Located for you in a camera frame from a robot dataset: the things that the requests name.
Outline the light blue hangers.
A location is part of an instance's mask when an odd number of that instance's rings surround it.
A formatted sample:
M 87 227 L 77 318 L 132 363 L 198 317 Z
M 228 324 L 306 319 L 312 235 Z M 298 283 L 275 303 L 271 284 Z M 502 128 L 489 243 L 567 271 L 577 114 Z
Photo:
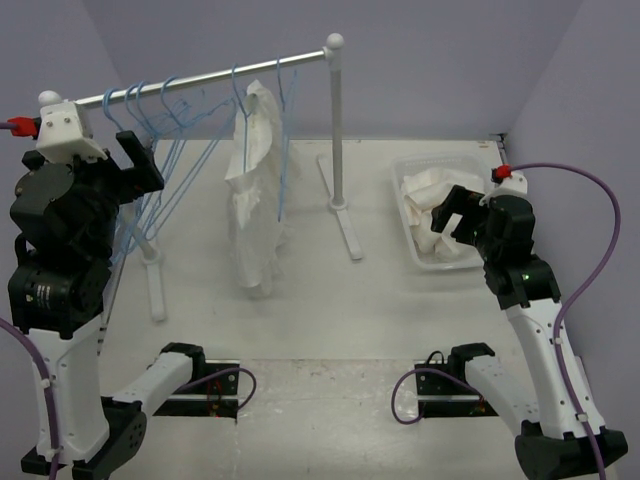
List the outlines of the light blue hangers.
M 142 106 L 141 89 L 147 85 L 145 81 L 132 84 L 125 90 L 125 109 L 135 121 L 134 131 L 143 134 L 143 144 L 149 146 L 156 154 L 161 142 L 168 143 L 156 161 L 169 190 L 147 193 L 136 200 L 133 203 L 132 220 L 126 221 L 123 215 L 119 216 L 116 223 L 116 234 L 119 238 L 111 257 L 114 264 L 125 259 L 134 250 L 140 249 L 145 241 L 151 242 L 158 237 L 160 230 L 184 198 L 235 118 L 237 101 L 231 97 L 200 111 L 195 111 L 194 106 L 182 97 L 168 103 L 166 91 L 176 80 L 173 76 L 162 83 L 159 100 L 163 111 L 152 115 L 147 114 Z M 193 161 L 187 173 L 177 177 L 176 170 L 186 150 L 187 135 L 194 132 L 204 120 L 218 113 L 225 115 L 223 124 L 214 131 L 213 138 L 207 141 L 204 150 Z

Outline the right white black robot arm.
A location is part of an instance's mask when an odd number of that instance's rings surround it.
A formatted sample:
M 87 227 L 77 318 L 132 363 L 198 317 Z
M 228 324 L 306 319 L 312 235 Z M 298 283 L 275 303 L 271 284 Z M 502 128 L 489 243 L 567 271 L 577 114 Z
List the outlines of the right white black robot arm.
M 516 458 L 529 479 L 605 473 L 627 454 L 625 435 L 607 427 L 573 354 L 559 314 L 561 293 L 551 266 L 533 251 L 535 216 L 521 196 L 491 198 L 455 185 L 432 213 L 441 232 L 452 216 L 459 243 L 474 247 L 485 282 L 522 348 L 535 395 L 529 397 L 484 344 L 453 348 L 446 368 L 456 392 L 472 389 L 509 427 Z

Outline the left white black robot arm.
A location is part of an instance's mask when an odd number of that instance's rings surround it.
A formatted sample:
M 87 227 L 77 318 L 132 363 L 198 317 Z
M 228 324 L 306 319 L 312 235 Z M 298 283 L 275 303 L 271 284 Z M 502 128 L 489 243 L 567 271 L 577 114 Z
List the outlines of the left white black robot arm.
M 123 205 L 164 186 L 152 150 L 134 132 L 116 139 L 128 168 L 108 151 L 97 159 L 66 153 L 53 162 L 37 151 L 23 158 L 28 171 L 10 209 L 19 233 L 8 293 L 12 333 L 32 356 L 40 409 L 38 443 L 21 462 L 27 473 L 54 477 L 66 467 L 76 479 L 110 477 L 139 451 L 148 419 L 172 394 L 207 383 L 203 349 L 170 343 L 124 390 L 100 392 L 117 217 Z

